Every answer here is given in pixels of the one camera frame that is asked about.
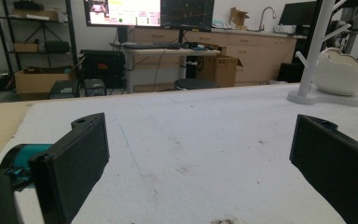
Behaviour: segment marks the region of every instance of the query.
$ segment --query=white bowl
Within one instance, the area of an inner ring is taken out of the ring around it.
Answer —
[[[319,54],[312,81],[319,91],[354,95],[358,92],[358,61],[340,49],[326,49]]]

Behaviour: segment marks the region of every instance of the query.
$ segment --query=white table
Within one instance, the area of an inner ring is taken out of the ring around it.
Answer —
[[[104,112],[111,160],[75,224],[343,224],[289,155],[298,114],[332,121],[358,141],[358,107],[287,101],[287,92],[297,89],[272,85],[4,104],[0,135],[10,134],[0,138],[6,144],[0,161],[17,144],[54,143],[73,120]],[[17,196],[25,223],[42,223],[34,190]]]
[[[180,56],[183,57],[179,66],[179,76],[177,79],[186,77],[186,56],[214,56],[219,54],[219,50],[192,50],[192,49],[123,49],[126,58],[126,79],[127,92],[133,93],[133,86],[136,84],[151,84],[148,81],[134,80],[134,73],[142,70],[134,70],[133,57],[137,55],[150,57],[169,57]]]

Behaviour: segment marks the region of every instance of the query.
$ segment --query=keyboard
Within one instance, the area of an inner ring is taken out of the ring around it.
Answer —
[[[124,45],[124,49],[180,49],[177,44],[141,44]]]

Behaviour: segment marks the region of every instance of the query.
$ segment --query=sink faucet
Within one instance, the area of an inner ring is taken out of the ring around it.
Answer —
[[[272,8],[272,7],[264,8],[263,13],[261,14],[260,26],[258,27],[258,31],[264,31],[264,24],[263,24],[264,12],[266,12],[266,10],[269,8],[272,10],[272,18],[273,19],[277,18],[274,8]]]

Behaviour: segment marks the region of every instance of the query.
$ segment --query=computer screen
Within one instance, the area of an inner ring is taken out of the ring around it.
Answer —
[[[291,3],[284,6],[280,25],[310,25],[315,13],[316,1]]]
[[[88,26],[160,27],[160,0],[84,0]]]
[[[161,0],[161,26],[211,31],[214,0]]]

